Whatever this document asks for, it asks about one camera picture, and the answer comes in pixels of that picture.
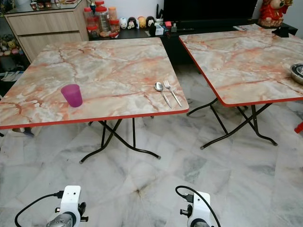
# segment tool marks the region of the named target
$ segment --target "marble floor tile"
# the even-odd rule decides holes
[[[215,98],[194,65],[175,71],[190,110]],[[214,108],[229,131],[244,120],[236,108],[219,102]],[[189,117],[137,118],[136,147],[157,153],[160,160],[113,137],[105,150],[81,165],[100,147],[103,127],[98,122],[46,126],[36,138],[6,135],[0,151],[0,227],[13,227],[24,206],[69,184],[81,186],[80,202],[87,203],[89,222],[82,227],[184,227],[187,217],[179,210],[188,203],[175,193],[178,185],[209,193],[221,226],[302,227],[303,134],[294,132],[302,117],[302,102],[271,105],[258,116],[258,125],[277,147],[246,125],[203,150],[201,145],[224,135],[210,108]],[[131,119],[123,120],[117,132],[132,145]],[[47,198],[19,222],[44,227],[59,205],[59,199]]]

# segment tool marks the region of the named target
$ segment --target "black cable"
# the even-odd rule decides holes
[[[40,200],[42,200],[42,199],[44,199],[44,198],[47,198],[47,197],[56,196],[58,199],[61,199],[62,196],[63,196],[63,192],[64,192],[64,191],[59,191],[59,192],[54,193],[54,194],[49,194],[49,195],[42,196],[41,198],[39,198],[39,199],[33,201],[31,204],[29,204],[29,205],[27,205],[26,207],[24,207],[24,208],[15,216],[15,225],[16,225],[17,227],[22,227],[22,226],[19,225],[19,223],[18,223],[18,217],[19,217],[19,215],[22,214],[27,208],[31,207],[31,206],[32,206],[33,204],[35,204],[36,202],[38,202],[38,201],[40,201]]]
[[[194,190],[194,189],[192,189],[192,188],[190,188],[190,187],[180,185],[180,186],[176,187],[175,190],[176,190],[176,193],[177,193],[179,196],[181,196],[182,198],[184,198],[184,199],[186,198],[186,196],[185,196],[185,195],[182,195],[181,193],[178,192],[178,189],[179,189],[179,188],[185,188],[185,189],[188,189],[188,190],[192,191],[193,193],[196,193],[196,194],[205,202],[205,204],[206,204],[207,207],[209,208],[210,212],[212,213],[212,215],[214,216],[214,219],[215,219],[216,222],[217,222],[218,227],[221,227],[220,222],[219,222],[219,220],[218,220],[216,214],[214,213],[213,209],[212,209],[211,206],[208,204],[208,202],[203,198],[202,195],[200,195],[196,190]]]

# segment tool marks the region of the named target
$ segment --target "purple plastic cup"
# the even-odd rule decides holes
[[[78,107],[82,104],[80,87],[77,84],[69,84],[61,88],[61,93],[66,101],[72,107]]]

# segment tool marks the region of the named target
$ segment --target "fork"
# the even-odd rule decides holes
[[[175,93],[170,89],[169,81],[167,79],[165,79],[163,82],[164,82],[164,86],[172,93],[172,95],[174,96],[174,98],[177,101],[177,103],[179,104],[179,106],[182,107],[182,105],[179,102],[178,98],[176,97]]]

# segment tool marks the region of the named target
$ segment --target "spoon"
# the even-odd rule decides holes
[[[169,105],[169,107],[171,108],[171,105],[170,105],[169,100],[167,99],[166,95],[163,93],[163,85],[162,85],[160,82],[156,82],[156,83],[155,83],[155,89],[156,89],[157,91],[160,91],[160,92],[161,92],[161,95],[162,95],[163,98],[165,99],[167,105]]]

